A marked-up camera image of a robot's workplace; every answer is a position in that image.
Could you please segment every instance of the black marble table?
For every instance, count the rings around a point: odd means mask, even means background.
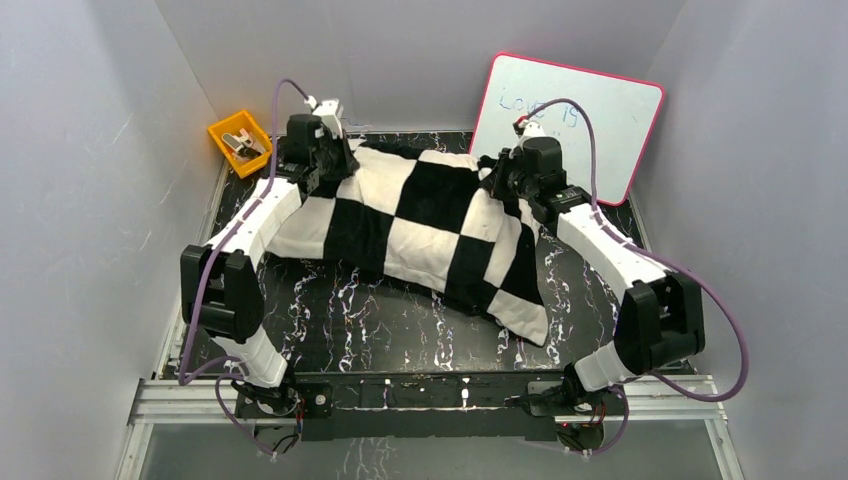
[[[456,153],[467,152],[471,141],[470,133],[458,132],[365,137]],[[255,182],[230,172],[213,234],[242,207]],[[629,202],[604,212],[642,244]],[[543,347],[489,318],[446,306],[429,289],[343,262],[273,255],[258,271],[266,296],[264,325],[298,373],[559,370],[612,338],[618,302],[583,258],[550,234],[541,235],[536,258],[550,322]],[[200,330],[189,371],[223,354]],[[165,377],[173,378],[173,368]]]

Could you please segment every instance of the checkered cloth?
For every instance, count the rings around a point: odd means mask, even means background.
[[[359,170],[322,181],[268,250],[346,260],[445,294],[542,345],[548,320],[536,284],[539,225],[523,200],[479,187],[490,159],[389,143],[354,150]]]

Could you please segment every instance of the white cylindrical robot base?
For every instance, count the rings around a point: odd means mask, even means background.
[[[226,350],[227,355],[242,359],[242,365],[247,368],[248,373],[244,377],[245,382],[257,387],[274,388],[283,381],[288,362],[274,348],[261,325],[243,344],[224,337],[215,337],[212,340]]]
[[[613,342],[578,360],[574,370],[587,392],[595,392],[635,376],[621,362]]]

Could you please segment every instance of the whiteboard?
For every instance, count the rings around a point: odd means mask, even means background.
[[[492,62],[471,154],[497,158],[517,141],[512,124],[554,98],[576,101],[595,130],[598,200],[620,205],[639,166],[665,90],[660,85],[500,53]],[[589,191],[590,149],[586,123],[570,105],[557,104],[534,117],[562,144],[568,182]]]

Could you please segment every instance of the red border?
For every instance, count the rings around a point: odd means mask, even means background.
[[[483,100],[480,101],[480,111],[477,114],[477,124],[474,125],[474,132],[475,133],[477,132],[477,127],[480,126],[480,116],[483,115],[483,105],[486,103],[486,94],[489,92],[489,82],[492,80],[492,71],[495,68],[495,62],[497,61],[498,57],[501,57],[501,56],[519,58],[521,60],[529,60],[531,62],[537,62],[537,63],[544,63],[546,65],[553,65],[554,67],[570,68],[572,70],[578,70],[578,71],[586,72],[586,73],[593,73],[595,75],[602,75],[604,77],[611,77],[611,78],[617,78],[619,80],[627,80],[628,82],[641,83],[643,85],[649,85],[649,86],[657,87],[657,88],[660,89],[660,103],[659,103],[659,105],[657,105],[657,111],[656,111],[656,113],[654,113],[654,118],[651,120],[651,126],[648,128],[648,135],[645,137],[645,143],[642,144],[642,151],[639,152],[639,159],[636,160],[636,167],[633,169],[633,176],[630,177],[630,182],[628,182],[627,189],[624,191],[624,198],[622,198],[621,201],[619,201],[618,203],[608,203],[608,202],[603,202],[601,200],[598,200],[598,203],[603,203],[604,205],[611,205],[613,207],[617,207],[617,206],[621,205],[622,203],[624,203],[624,201],[627,200],[627,194],[630,193],[630,187],[633,186],[633,179],[636,178],[636,171],[639,169],[639,165],[642,163],[642,157],[645,156],[645,149],[648,148],[648,139],[651,138],[651,133],[654,131],[654,126],[657,123],[657,118],[660,115],[660,110],[662,110],[663,103],[665,102],[665,88],[663,88],[663,86],[658,84],[658,83],[647,82],[645,80],[637,80],[635,78],[623,77],[621,75],[615,75],[615,74],[612,74],[612,73],[597,72],[595,70],[589,70],[588,68],[580,68],[580,67],[575,67],[575,66],[572,66],[572,65],[563,65],[561,63],[548,62],[546,60],[539,60],[538,58],[525,57],[525,56],[522,56],[522,55],[517,55],[517,54],[509,53],[509,52],[500,52],[497,55],[495,55],[495,58],[492,59],[492,68],[489,69],[489,78],[486,79],[486,89],[483,90]],[[474,137],[471,138],[471,148],[474,148]]]

